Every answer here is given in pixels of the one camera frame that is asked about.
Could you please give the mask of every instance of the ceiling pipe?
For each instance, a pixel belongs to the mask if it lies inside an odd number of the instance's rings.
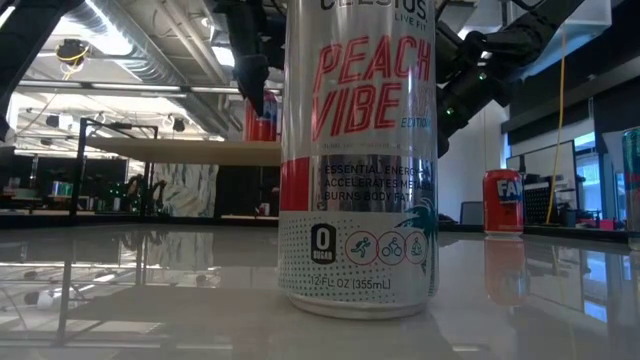
[[[122,60],[117,63],[145,84],[185,84],[186,78],[174,67],[149,36],[131,18],[116,0],[86,0],[67,13],[66,18],[82,25],[92,34],[107,36],[116,29],[133,45],[131,57],[142,61]],[[226,136],[228,118],[210,106],[201,96],[189,94],[186,98],[170,101],[184,108],[198,125],[209,133]]]
[[[201,41],[191,42],[189,40],[189,36],[193,39],[199,39],[200,34],[198,34],[193,26],[191,26],[189,19],[187,19],[178,5],[176,5],[173,0],[156,0],[156,5],[158,12],[166,18],[171,30],[173,30],[173,32],[178,36],[180,42],[182,42],[182,44],[187,48],[191,56],[193,56],[198,65],[200,65],[202,70],[204,70],[209,79],[213,83],[227,84],[226,75],[224,74],[222,66],[216,59],[211,48],[203,45]],[[218,106],[215,110],[220,114],[220,116],[226,117],[231,123],[231,126],[236,130],[242,131],[242,125],[238,124],[234,118],[229,117],[226,109],[220,106],[221,101],[224,101],[222,100],[222,97],[218,99]]]

